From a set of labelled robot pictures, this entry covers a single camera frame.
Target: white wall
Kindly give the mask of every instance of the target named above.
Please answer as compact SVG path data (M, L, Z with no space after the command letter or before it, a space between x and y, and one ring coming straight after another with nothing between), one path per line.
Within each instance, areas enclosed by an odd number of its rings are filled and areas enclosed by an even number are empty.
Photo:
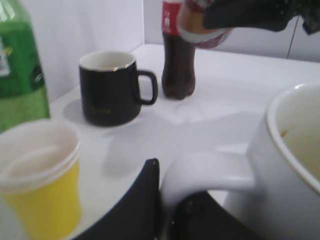
M162 0L144 0L146 43L163 43L161 19ZM286 30L278 33L253 28L235 29L232 35L215 50L286 58L296 22L297 18L293 19Z
M300 17L292 42L290 59L320 62L320 32L307 35Z
M144 42L142 0L21 0L33 18L50 100L76 86L79 58Z

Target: black plastic piece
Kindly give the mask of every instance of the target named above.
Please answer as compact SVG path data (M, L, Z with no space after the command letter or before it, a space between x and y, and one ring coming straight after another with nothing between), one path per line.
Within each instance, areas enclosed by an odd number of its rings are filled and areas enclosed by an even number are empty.
M207 192L194 194L176 209L170 240L264 240L224 210Z
M119 203L74 240L154 240L158 201L159 162L152 159Z
M206 29L248 27L279 32L298 15L308 34L320 31L319 0L215 0L206 9Z

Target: white mug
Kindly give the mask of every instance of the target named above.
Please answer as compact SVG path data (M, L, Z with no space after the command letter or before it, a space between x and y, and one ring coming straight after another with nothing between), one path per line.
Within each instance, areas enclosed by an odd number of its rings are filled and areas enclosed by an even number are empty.
M161 239L177 204L206 190L230 191L224 208L267 240L319 240L320 84L278 95L246 155L192 153L174 161L161 186Z

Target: cup rim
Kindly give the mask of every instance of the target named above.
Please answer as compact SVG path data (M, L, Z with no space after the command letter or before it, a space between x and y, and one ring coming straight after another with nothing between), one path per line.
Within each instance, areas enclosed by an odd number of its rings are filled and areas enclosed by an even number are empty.
M118 66L114 67L104 67L99 68L99 67L92 67L92 66L87 66L84 61L87 61L89 58L95 58L101 55L123 55L131 58L127 63L125 64L119 64ZM127 69L130 66L132 66L136 62L136 57L129 53L129 52L124 52L124 51L94 51L91 53L88 53L84 56L82 56L79 60L79 66L85 70L89 71L94 71L94 72L116 72L122 69Z
M291 153L291 151L289 150L289 148L287 147L287 145L281 137L281 133L278 130L278 125L276 121L279 105L288 95L291 95L292 93L301 89L309 89L314 87L320 88L320 83L303 83L282 91L269 104L266 112L266 121L269 134L271 135L271 139L274 141L279 152L284 156L284 159L291 166L291 168L298 174L298 176L301 179L303 179L318 195L320 195L320 180L313 176Z
M33 189L41 188L54 180L65 174L78 160L80 141L77 134L65 124L57 120L42 119L37 121L31 121L27 123L20 124L16 127L5 131L1 137L7 137L13 134L19 134L23 132L26 128L35 127L38 125L47 125L48 127L59 127L64 128L69 134L73 135L77 140L77 143L72 151L65 157L64 160L60 161L54 167L36 173L33 176L22 176L22 177L5 177L0 174L0 192L1 193L23 193L25 191L30 191Z

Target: bottle label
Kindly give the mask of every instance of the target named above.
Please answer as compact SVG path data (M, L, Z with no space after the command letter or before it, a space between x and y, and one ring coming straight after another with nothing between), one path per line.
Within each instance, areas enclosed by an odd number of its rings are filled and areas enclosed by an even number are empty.
M23 122L49 118L49 103L32 27L0 28L0 133Z
M8 64L7 55L5 52L2 38L0 37L0 78L7 77L10 74L10 67Z
M162 31L179 36L177 16L184 0L164 0L162 11Z

